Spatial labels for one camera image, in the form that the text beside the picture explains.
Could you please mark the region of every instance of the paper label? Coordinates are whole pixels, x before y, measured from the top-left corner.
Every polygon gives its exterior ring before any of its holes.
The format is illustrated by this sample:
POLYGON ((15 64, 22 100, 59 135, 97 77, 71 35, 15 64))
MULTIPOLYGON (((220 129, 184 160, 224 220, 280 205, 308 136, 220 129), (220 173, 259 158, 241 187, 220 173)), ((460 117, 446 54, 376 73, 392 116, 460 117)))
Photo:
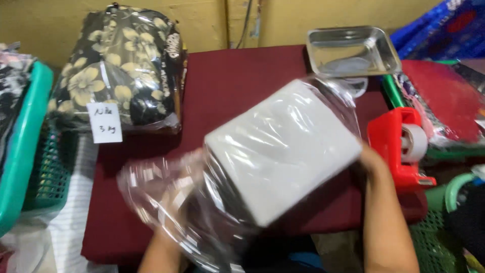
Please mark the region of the paper label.
POLYGON ((118 106, 115 103, 88 103, 91 130, 94 143, 121 142, 121 122, 118 106))

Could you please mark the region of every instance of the red tape dispenser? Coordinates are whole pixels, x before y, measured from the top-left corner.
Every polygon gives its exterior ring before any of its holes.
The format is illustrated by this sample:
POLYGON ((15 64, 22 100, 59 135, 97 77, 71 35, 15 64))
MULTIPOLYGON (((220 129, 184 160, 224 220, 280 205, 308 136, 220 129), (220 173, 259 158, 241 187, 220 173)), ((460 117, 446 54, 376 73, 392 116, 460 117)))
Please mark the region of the red tape dispenser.
POLYGON ((426 154, 428 139, 421 117, 411 107, 397 107, 367 125, 369 145, 386 161, 398 193, 436 186, 436 179, 419 173, 418 161, 426 154))

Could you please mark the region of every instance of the plastic bag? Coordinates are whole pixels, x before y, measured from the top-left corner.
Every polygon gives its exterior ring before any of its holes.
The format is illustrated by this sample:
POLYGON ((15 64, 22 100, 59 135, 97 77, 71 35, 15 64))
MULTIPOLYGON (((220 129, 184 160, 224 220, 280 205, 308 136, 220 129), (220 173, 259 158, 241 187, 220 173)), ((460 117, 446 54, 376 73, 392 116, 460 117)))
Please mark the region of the plastic bag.
POLYGON ((84 19, 49 101, 61 130, 90 131, 86 104, 117 104, 122 130, 180 130, 187 52, 163 14, 113 4, 84 19))
POLYGON ((243 272, 251 239, 360 154, 349 89, 295 80, 207 134, 204 148, 125 166, 119 189, 144 223, 166 232, 197 266, 243 272))

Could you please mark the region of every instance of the table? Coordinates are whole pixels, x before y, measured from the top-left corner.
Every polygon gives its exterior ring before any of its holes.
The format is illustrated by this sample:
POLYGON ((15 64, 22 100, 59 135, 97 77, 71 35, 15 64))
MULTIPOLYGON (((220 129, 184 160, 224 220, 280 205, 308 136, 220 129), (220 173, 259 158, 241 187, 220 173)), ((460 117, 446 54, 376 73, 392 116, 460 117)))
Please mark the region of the table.
MULTIPOLYGON (((304 46, 284 46, 193 53, 189 56, 182 132, 177 136, 131 135, 122 143, 99 147, 89 215, 81 254, 103 264, 136 264, 151 230, 126 206, 117 189, 116 173, 130 160, 168 158, 200 147, 203 137, 256 105, 295 78, 305 77, 304 46)), ((367 122, 388 108, 377 78, 356 101, 365 135, 367 122)), ((400 196, 409 222, 427 212, 422 192, 400 196)), ((359 228, 362 198, 347 169, 313 192, 266 233, 296 235, 359 228)))

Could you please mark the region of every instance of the wrapped package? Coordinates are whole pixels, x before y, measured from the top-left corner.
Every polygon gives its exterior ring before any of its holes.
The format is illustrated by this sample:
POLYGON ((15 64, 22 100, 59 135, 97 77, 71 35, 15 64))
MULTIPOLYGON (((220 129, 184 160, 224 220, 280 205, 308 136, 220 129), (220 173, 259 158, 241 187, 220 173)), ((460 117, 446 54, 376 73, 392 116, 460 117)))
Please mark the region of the wrapped package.
POLYGON ((351 89, 295 80, 207 134, 181 159, 125 166, 118 186, 143 222, 200 268, 242 272, 251 238, 361 152, 351 89))
POLYGON ((485 96, 452 66, 404 60, 394 81, 406 104, 419 111, 431 147, 485 146, 485 96))
POLYGON ((90 12, 49 102, 61 130, 90 131, 86 104, 117 104, 122 130, 180 130, 187 52, 163 14, 113 4, 90 12))

